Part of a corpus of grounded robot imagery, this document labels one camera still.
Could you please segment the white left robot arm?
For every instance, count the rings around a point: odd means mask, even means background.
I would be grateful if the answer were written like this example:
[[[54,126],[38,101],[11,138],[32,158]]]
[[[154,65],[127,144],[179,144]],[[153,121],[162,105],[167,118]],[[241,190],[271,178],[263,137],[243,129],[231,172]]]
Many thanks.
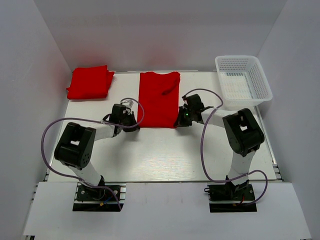
[[[125,100],[112,107],[109,116],[102,122],[91,126],[81,126],[69,122],[54,150],[54,158],[71,169],[80,181],[89,186],[88,193],[99,200],[105,196],[105,180],[91,164],[90,160],[94,143],[106,138],[114,138],[122,131],[134,132],[139,130],[134,112],[133,101]]]

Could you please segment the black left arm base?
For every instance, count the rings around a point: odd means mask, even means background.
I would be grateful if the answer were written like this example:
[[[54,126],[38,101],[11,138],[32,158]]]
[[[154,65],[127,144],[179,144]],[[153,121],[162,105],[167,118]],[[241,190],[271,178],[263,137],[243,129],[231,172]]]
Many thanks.
[[[107,186],[112,190],[90,188],[88,186],[78,184],[74,196],[73,212],[120,212],[120,207],[125,203],[126,185],[111,184]]]

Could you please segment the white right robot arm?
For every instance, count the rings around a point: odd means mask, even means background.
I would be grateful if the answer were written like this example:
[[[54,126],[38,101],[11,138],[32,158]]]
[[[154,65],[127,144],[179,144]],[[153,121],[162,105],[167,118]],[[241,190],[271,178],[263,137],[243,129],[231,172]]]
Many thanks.
[[[228,184],[226,195],[236,200],[244,193],[249,184],[252,159],[265,141],[265,136],[252,112],[248,108],[239,111],[222,110],[219,106],[205,107],[200,96],[193,94],[182,97],[184,104],[179,107],[175,128],[189,127],[192,123],[203,125],[200,139],[200,158],[204,174],[208,177],[204,163],[204,139],[208,126],[225,130],[230,148],[233,151],[231,166],[225,180],[209,180],[214,183]]]

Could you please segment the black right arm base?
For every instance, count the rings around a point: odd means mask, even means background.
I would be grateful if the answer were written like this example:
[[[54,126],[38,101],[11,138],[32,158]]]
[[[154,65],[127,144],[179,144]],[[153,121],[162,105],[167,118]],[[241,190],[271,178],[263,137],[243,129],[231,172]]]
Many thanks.
[[[210,213],[254,213],[257,212],[253,186],[233,193],[226,184],[210,184],[204,188],[208,195]]]

